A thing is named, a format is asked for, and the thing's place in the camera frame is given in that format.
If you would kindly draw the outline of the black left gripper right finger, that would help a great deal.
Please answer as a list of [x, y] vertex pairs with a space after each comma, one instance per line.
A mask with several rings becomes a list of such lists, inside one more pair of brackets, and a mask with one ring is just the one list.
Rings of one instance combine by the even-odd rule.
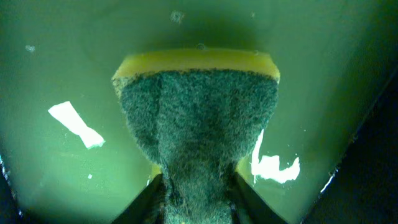
[[287, 224], [238, 173], [231, 178], [233, 224]]

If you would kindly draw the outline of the yellow green sponge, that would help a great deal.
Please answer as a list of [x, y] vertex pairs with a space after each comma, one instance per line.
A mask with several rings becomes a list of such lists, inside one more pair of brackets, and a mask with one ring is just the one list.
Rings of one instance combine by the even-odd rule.
[[274, 113], [279, 80], [262, 52], [174, 49], [124, 59], [112, 84], [138, 148], [163, 175], [163, 223], [232, 223], [231, 178]]

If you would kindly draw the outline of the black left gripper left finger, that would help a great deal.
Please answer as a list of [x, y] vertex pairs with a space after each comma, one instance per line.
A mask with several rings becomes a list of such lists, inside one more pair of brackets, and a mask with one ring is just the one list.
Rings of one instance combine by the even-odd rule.
[[111, 224], [163, 223], [164, 183], [162, 176], [162, 174], [157, 174]]

